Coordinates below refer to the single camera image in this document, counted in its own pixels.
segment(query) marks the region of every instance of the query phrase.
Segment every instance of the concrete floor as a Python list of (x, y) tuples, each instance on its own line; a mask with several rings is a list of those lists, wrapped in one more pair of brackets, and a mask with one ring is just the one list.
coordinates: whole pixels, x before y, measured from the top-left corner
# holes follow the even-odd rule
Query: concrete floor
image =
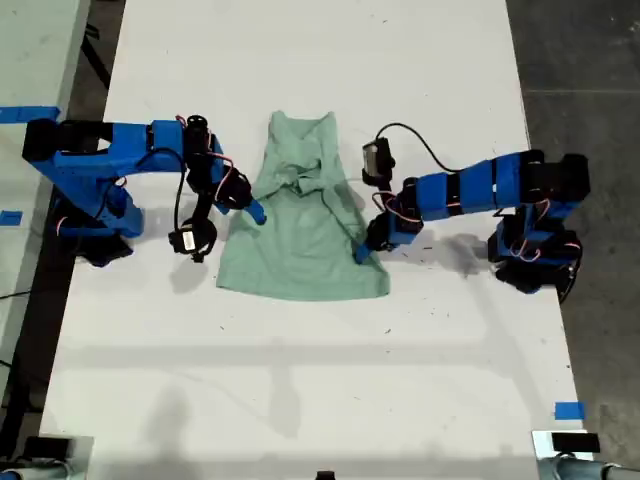
[[(640, 269), (640, 213), (632, 207), (640, 197), (633, 140), (640, 125), (640, 2), (507, 4), (532, 146), (551, 158), (579, 152), (591, 161), (592, 193), (568, 222), (586, 254), (563, 305), (586, 425), (600, 433), (603, 459), (640, 468), (640, 286), (633, 278)], [(101, 32), (94, 44), (109, 69), (123, 7), (124, 0), (93, 0), (90, 23)], [(81, 56), (70, 117), (101, 119), (105, 99)], [(52, 361), (29, 369), (46, 375)]]

